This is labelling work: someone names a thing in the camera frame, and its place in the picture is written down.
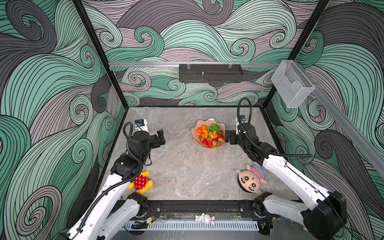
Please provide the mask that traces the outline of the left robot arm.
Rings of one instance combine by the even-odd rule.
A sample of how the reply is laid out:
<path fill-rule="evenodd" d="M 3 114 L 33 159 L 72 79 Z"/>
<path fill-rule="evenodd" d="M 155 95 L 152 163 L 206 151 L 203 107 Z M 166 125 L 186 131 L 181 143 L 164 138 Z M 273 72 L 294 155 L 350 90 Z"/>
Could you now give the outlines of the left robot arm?
<path fill-rule="evenodd" d="M 163 130 L 151 135 L 145 119 L 127 122 L 123 127 L 127 140 L 125 152 L 115 161 L 105 185 L 80 220 L 57 240 L 110 240 L 132 218 L 146 213 L 147 197 L 136 191 L 116 211 L 114 206 L 135 180 L 145 177 L 143 171 L 151 150 L 166 143 Z"/>

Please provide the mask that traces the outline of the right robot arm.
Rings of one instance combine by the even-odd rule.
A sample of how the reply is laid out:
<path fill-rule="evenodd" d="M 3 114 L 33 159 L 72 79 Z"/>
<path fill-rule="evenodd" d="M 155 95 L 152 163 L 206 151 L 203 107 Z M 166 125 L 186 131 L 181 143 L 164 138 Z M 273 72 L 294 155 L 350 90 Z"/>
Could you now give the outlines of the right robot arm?
<path fill-rule="evenodd" d="M 309 155 L 278 153 L 270 144 L 259 141 L 251 117 L 240 114 L 242 98 L 237 106 L 237 129 L 225 132 L 225 141 L 238 145 L 255 165 L 237 170 L 240 188 L 246 193 L 258 194 L 253 209 L 257 217 L 268 225 L 274 217 L 284 217 L 304 227 L 318 240 L 330 240 L 347 222 L 346 198 L 339 192 L 330 192 L 296 169 L 289 158 L 308 158 Z M 267 184 L 267 172 L 282 180 L 299 197 L 298 201 L 279 198 L 270 192 L 261 192 Z"/>

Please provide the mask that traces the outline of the strawberry cluster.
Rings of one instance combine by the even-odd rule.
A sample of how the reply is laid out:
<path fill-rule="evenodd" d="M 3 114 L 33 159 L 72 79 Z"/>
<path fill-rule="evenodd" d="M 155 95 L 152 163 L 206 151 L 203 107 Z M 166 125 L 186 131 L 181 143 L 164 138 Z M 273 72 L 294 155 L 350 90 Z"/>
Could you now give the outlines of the strawberry cluster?
<path fill-rule="evenodd" d="M 207 146 L 208 148 L 211 148 L 213 146 L 213 140 L 211 138 L 202 138 L 201 143 Z"/>

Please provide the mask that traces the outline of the pink fruit bowl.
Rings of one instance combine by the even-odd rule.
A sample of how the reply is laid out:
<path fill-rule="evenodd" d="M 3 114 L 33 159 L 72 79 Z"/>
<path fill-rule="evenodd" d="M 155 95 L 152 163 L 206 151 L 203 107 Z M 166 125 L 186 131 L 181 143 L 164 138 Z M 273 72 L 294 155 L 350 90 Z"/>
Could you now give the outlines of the pink fruit bowl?
<path fill-rule="evenodd" d="M 217 122 L 214 119 L 208 119 L 206 121 L 198 120 L 196 126 L 192 127 L 192 135 L 193 135 L 193 139 L 194 139 L 195 143 L 197 143 L 199 146 L 201 146 L 201 147 L 203 147 L 205 149 L 217 149 L 217 148 L 223 146 L 224 143 L 225 143 L 224 142 L 223 144 L 218 145 L 217 139 L 214 139 L 213 140 L 213 146 L 211 148 L 208 148 L 207 146 L 205 146 L 204 144 L 201 143 L 202 137 L 197 133 L 197 129 L 201 128 L 202 125 L 206 125 L 207 127 L 209 127 L 213 123 L 217 123 Z M 221 133 L 223 133 L 224 136 L 225 136 L 225 130 L 226 130 L 225 124 L 224 123 L 217 123 L 217 124 L 219 124 L 222 127 L 222 132 Z"/>

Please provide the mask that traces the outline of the green grape bunch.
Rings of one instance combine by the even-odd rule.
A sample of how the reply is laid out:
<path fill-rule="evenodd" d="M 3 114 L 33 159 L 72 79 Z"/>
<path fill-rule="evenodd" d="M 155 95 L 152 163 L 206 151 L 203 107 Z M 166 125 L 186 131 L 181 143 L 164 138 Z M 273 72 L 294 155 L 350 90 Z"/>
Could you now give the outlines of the green grape bunch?
<path fill-rule="evenodd" d="M 213 123 L 208 127 L 207 131 L 215 135 L 222 132 L 222 127 L 217 123 Z"/>

